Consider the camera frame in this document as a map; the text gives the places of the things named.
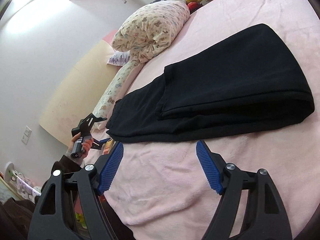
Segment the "person left hand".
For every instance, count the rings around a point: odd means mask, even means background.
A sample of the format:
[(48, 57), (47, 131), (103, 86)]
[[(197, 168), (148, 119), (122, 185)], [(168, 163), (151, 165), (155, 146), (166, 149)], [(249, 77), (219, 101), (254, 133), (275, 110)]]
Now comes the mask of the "person left hand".
[(81, 136), (81, 133), (76, 134), (72, 138), (72, 159), (83, 159), (87, 157), (89, 150), (93, 145), (93, 138), (91, 136)]

